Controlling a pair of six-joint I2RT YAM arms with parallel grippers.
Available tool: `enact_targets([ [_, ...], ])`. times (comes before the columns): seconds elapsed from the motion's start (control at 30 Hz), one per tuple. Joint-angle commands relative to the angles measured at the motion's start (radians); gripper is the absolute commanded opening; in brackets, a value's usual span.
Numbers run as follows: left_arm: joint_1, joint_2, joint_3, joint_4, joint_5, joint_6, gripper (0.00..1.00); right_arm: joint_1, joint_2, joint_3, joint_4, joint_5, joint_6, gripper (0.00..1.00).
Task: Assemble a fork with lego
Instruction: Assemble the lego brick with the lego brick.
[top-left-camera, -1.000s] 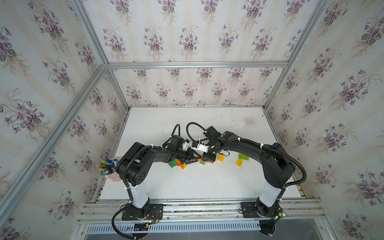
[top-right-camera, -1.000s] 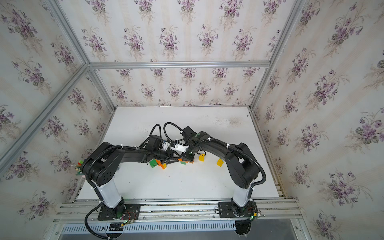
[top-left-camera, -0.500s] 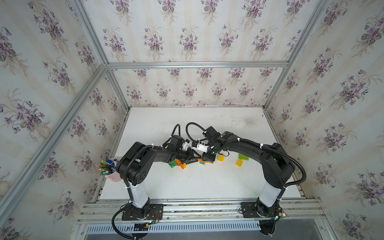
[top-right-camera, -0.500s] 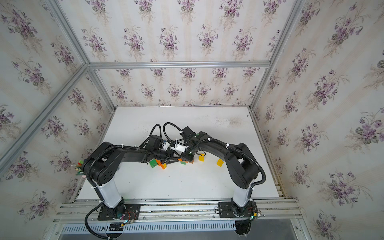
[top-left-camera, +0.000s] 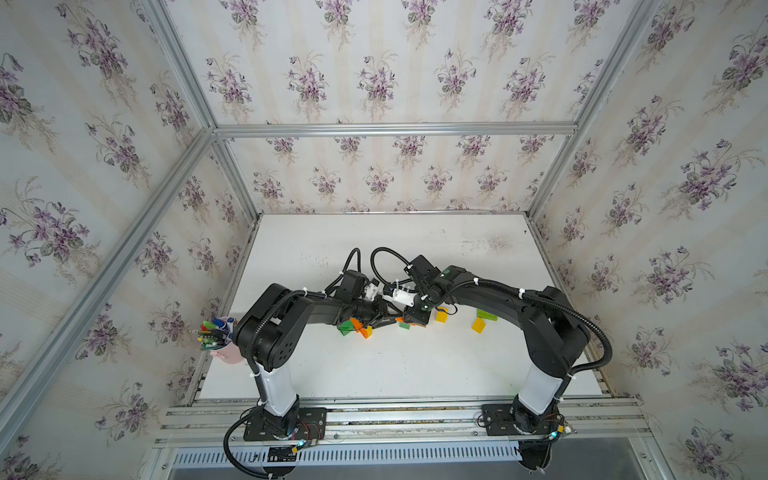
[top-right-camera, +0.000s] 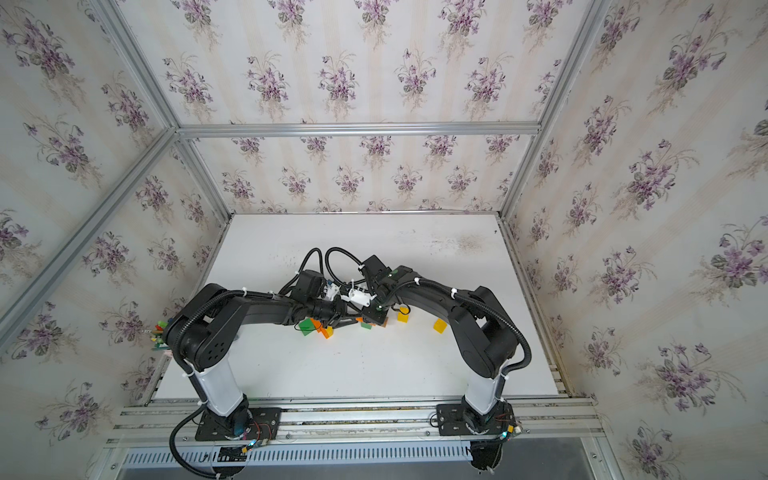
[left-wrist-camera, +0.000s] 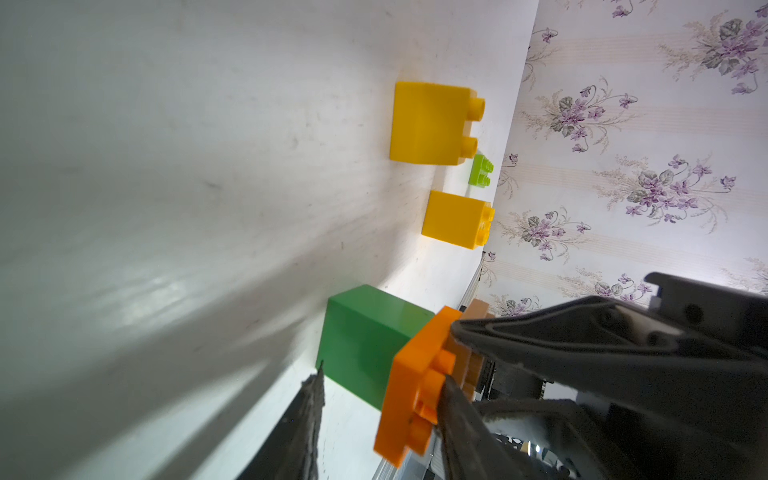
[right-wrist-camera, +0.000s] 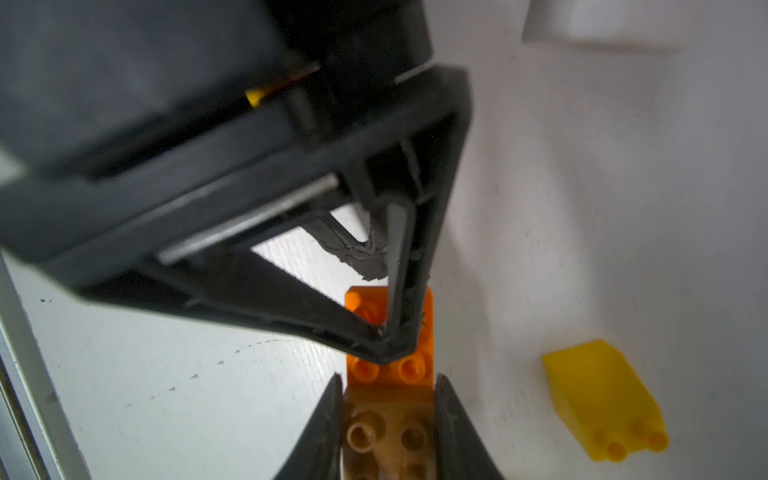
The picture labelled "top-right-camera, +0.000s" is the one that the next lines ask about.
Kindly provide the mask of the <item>orange long lego brick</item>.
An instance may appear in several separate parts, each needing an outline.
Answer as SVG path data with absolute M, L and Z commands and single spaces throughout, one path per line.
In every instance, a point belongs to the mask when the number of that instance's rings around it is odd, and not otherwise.
M 310 321 L 311 321 L 312 326 L 314 327 L 315 331 L 320 333 L 325 338 L 323 333 L 324 333 L 324 329 L 327 328 L 327 327 L 324 326 L 320 321 L 315 320 L 313 318 L 311 318 Z

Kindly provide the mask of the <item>small green lego brick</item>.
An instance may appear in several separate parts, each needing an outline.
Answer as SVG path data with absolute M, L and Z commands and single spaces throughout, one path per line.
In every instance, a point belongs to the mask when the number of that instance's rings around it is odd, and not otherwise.
M 311 333 L 317 331 L 315 320 L 311 318 L 305 318 L 304 320 L 298 323 L 297 327 L 303 336 L 308 336 Z

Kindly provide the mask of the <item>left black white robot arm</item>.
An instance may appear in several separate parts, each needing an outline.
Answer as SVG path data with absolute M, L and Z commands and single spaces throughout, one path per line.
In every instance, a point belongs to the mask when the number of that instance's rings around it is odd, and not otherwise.
M 163 328 L 163 343 L 198 395 L 197 409 L 169 435 L 170 452 L 183 469 L 203 479 L 230 479 L 238 472 L 217 467 L 202 470 L 185 460 L 177 436 L 188 423 L 203 420 L 218 435 L 234 441 L 246 439 L 253 428 L 261 426 L 228 360 L 242 326 L 298 327 L 307 321 L 315 330 L 356 321 L 364 305 L 352 299 L 358 293 L 367 296 L 370 288 L 366 278 L 343 282 L 333 272 L 330 255 L 338 250 L 312 248 L 277 292 L 230 290 L 209 283 Z

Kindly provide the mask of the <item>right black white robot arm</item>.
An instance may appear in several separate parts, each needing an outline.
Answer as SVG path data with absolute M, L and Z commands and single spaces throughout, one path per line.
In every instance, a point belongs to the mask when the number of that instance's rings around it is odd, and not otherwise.
M 495 294 L 483 286 L 450 287 L 404 265 L 390 268 L 375 255 L 361 260 L 341 247 L 329 248 L 319 264 L 342 294 L 364 294 L 353 302 L 364 321 L 381 324 L 387 311 L 404 307 L 447 324 L 472 376 L 460 401 L 435 407 L 430 425 L 444 437 L 474 435 L 471 465 L 480 472 L 496 469 L 505 443 L 521 431 L 503 390 L 511 373 L 530 365 L 532 350 Z

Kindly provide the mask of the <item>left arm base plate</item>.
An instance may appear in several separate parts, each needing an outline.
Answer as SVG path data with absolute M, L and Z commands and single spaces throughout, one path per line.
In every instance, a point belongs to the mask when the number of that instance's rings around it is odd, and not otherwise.
M 227 417 L 206 409 L 195 433 L 196 441 L 271 441 L 277 437 L 283 410 L 280 408 L 239 409 Z

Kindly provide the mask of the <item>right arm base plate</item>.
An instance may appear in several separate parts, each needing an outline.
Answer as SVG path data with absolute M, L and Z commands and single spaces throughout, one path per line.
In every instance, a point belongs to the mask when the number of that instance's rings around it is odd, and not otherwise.
M 481 414 L 466 402 L 438 404 L 436 428 L 440 436 L 467 435 L 506 436 L 519 430 L 512 405 L 498 401 L 487 413 Z

